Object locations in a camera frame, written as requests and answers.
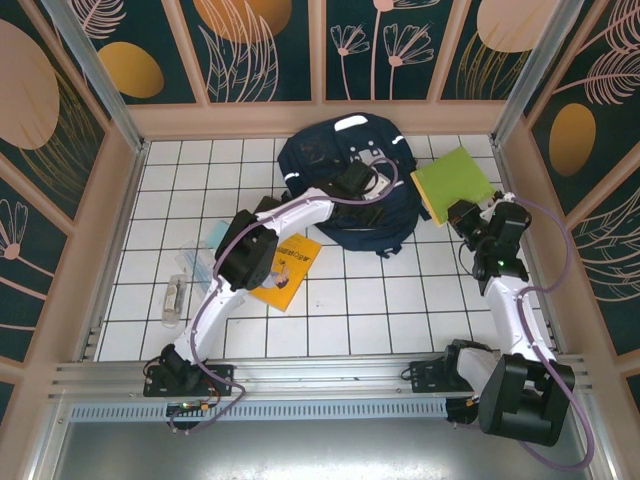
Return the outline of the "navy blue student backpack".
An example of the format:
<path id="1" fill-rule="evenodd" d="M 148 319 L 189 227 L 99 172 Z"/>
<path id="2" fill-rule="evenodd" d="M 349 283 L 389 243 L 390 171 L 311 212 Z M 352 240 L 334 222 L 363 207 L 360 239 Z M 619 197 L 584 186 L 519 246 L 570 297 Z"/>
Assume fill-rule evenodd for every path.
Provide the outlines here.
<path id="1" fill-rule="evenodd" d="M 290 137 L 278 156 L 290 200 L 312 187 L 322 188 L 323 180 L 339 179 L 356 160 L 378 172 L 377 184 L 363 198 L 393 185 L 390 194 L 374 204 L 383 209 L 382 220 L 372 227 L 315 226 L 346 250 L 388 259 L 400 252 L 420 220 L 430 218 L 410 177 L 416 159 L 390 120 L 363 112 L 326 120 Z"/>

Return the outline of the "green book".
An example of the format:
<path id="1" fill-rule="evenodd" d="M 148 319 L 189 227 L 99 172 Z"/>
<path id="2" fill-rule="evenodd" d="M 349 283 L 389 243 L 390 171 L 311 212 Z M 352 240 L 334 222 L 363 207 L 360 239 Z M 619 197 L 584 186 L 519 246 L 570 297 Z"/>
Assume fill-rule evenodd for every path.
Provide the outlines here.
<path id="1" fill-rule="evenodd" d="M 438 227 L 448 222 L 448 210 L 456 202 L 481 204 L 495 193 L 484 172 L 462 146 L 417 168 L 410 177 Z"/>

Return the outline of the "yellow illustrated book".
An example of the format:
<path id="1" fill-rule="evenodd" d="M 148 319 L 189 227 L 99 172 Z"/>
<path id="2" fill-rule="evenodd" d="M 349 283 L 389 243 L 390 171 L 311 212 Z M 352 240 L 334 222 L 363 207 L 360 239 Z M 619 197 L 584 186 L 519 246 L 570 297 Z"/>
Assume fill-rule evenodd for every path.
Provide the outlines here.
<path id="1" fill-rule="evenodd" d="M 265 304 L 284 312 L 289 307 L 320 250 L 320 243 L 301 234 L 289 237 L 277 247 L 266 279 L 250 294 Z"/>

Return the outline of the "light teal notebook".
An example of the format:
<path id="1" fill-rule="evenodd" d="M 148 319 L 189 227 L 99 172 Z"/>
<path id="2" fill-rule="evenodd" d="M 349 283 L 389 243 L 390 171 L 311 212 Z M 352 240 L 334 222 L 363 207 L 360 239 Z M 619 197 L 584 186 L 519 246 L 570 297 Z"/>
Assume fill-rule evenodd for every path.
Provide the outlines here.
<path id="1" fill-rule="evenodd" d="M 206 238 L 207 247 L 216 250 L 224 239 L 228 229 L 229 224 L 226 221 L 218 221 Z"/>

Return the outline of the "clear pencil case blue pens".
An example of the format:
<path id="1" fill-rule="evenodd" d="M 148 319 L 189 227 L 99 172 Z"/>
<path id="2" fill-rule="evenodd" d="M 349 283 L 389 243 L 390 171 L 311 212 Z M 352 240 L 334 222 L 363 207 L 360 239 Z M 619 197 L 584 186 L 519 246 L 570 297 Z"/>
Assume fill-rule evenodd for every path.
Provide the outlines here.
<path id="1" fill-rule="evenodd" d="M 213 280 L 214 251 L 204 241 L 189 241 L 179 247 L 176 262 L 193 284 L 194 293 L 203 300 Z"/>

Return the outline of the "small clear plastic box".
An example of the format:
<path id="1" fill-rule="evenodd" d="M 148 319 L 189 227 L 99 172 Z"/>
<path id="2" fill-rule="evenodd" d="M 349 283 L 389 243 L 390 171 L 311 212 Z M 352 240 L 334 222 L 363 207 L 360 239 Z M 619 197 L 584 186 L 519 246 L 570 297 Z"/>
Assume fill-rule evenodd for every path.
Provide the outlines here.
<path id="1" fill-rule="evenodd" d="M 184 299 L 189 285 L 185 274 L 173 275 L 165 291 L 162 302 L 162 324 L 167 328 L 176 328 L 181 320 Z"/>

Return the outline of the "cream circle gold lines panel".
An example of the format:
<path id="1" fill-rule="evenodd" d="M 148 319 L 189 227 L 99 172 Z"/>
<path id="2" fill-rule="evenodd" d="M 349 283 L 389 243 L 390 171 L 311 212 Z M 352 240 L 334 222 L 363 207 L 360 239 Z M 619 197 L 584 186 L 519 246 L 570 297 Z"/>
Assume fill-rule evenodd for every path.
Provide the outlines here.
<path id="1" fill-rule="evenodd" d="M 509 97 L 557 0 L 470 0 L 440 98 Z"/>

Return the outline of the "pink leaf outline wall panel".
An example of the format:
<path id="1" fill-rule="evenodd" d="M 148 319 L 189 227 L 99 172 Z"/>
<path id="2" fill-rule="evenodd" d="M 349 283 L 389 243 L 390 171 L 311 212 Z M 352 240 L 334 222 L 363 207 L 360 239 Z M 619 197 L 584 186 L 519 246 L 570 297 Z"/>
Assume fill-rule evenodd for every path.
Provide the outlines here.
<path id="1" fill-rule="evenodd" d="M 640 193 L 593 211 L 573 238 L 615 354 L 640 349 Z"/>

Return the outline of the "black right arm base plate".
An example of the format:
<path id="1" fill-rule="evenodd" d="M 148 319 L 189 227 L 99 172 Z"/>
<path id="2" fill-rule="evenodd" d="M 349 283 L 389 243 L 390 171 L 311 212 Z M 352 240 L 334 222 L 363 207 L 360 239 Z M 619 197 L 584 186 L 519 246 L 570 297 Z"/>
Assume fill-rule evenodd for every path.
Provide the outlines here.
<path id="1" fill-rule="evenodd" d="M 443 393 L 450 390 L 442 359 L 411 362 L 409 382 L 413 393 Z"/>

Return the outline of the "pink flowers wall panel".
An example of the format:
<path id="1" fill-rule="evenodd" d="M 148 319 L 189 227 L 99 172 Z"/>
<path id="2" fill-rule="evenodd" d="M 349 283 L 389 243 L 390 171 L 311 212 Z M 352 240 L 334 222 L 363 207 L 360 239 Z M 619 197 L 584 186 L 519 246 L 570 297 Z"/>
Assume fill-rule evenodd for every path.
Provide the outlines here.
<path id="1" fill-rule="evenodd" d="M 326 0 L 325 99 L 420 100 L 451 0 Z"/>

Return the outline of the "yellow oval leaf wall panel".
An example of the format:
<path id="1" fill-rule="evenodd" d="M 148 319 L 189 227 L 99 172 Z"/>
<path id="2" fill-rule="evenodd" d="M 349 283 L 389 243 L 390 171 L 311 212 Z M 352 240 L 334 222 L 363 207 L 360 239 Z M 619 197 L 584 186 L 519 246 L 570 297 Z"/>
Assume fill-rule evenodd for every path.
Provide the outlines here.
<path id="1" fill-rule="evenodd" d="M 564 213 L 640 142 L 640 0 L 608 0 L 532 127 Z"/>

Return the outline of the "aluminium front rail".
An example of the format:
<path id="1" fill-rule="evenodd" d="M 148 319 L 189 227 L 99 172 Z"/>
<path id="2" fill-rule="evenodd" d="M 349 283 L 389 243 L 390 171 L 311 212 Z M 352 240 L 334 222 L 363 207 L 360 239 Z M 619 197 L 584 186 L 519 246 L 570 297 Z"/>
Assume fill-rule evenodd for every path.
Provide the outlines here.
<path id="1" fill-rule="evenodd" d="M 439 358 L 423 355 L 351 355 L 299 358 L 225 359 L 246 398 L 319 400 L 404 398 L 412 387 L 401 372 L 412 361 Z M 48 387 L 50 400 L 67 402 L 143 401 L 142 361 L 62 363 Z"/>

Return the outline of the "aluminium corner post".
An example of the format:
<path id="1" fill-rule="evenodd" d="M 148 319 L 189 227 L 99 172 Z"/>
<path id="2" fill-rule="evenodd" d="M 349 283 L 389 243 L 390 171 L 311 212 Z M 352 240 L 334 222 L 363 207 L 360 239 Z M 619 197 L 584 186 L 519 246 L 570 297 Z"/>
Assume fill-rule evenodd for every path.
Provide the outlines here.
<path id="1" fill-rule="evenodd" d="M 585 0 L 559 0 L 537 45 L 529 55 L 506 101 L 490 139 L 495 150 L 502 147 L 541 83 L 545 72 L 577 20 Z"/>
<path id="2" fill-rule="evenodd" d="M 143 137 L 93 43 L 107 40 L 125 19 L 124 0 L 39 1 L 127 143 L 139 153 Z"/>

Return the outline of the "orange circle leaf wall panel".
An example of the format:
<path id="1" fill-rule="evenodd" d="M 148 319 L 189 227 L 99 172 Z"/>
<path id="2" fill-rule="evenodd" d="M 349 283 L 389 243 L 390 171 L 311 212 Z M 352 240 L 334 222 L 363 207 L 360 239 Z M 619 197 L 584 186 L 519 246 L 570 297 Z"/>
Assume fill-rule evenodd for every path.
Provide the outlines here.
<path id="1" fill-rule="evenodd" d="M 312 100 L 309 0 L 179 0 L 208 101 Z"/>

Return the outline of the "grey metal base plate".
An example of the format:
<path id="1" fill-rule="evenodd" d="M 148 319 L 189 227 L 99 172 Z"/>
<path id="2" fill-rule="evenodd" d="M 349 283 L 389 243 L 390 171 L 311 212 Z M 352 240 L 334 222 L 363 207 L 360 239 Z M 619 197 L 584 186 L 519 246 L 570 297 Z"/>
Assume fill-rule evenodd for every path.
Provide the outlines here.
<path id="1" fill-rule="evenodd" d="M 440 419 L 220 422 L 58 420 L 27 480 L 629 480 L 608 449 L 556 471 L 517 442 Z"/>

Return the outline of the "yellow oval feather wall panel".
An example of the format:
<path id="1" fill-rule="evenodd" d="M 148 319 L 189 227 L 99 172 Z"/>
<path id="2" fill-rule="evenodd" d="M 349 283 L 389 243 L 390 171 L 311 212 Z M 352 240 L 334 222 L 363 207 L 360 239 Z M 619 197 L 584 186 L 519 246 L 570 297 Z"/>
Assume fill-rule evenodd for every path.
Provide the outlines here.
<path id="1" fill-rule="evenodd" d="M 69 0 L 128 106 L 202 105 L 180 0 Z"/>

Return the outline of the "single pink flower wall panel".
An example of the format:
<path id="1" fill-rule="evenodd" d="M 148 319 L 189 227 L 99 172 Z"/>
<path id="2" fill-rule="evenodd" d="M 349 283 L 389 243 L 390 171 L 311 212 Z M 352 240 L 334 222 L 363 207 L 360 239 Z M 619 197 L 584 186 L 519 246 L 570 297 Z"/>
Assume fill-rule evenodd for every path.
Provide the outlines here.
<path id="1" fill-rule="evenodd" d="M 67 235 L 0 178 L 0 356 L 27 357 Z"/>

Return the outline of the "large cream circle wall panel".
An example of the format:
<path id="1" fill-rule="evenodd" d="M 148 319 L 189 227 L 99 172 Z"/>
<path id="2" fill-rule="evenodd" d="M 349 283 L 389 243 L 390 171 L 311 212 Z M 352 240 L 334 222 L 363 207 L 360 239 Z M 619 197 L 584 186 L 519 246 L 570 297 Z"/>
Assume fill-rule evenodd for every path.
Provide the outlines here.
<path id="1" fill-rule="evenodd" d="M 105 136 L 18 0 L 0 0 L 0 155 L 74 219 Z"/>

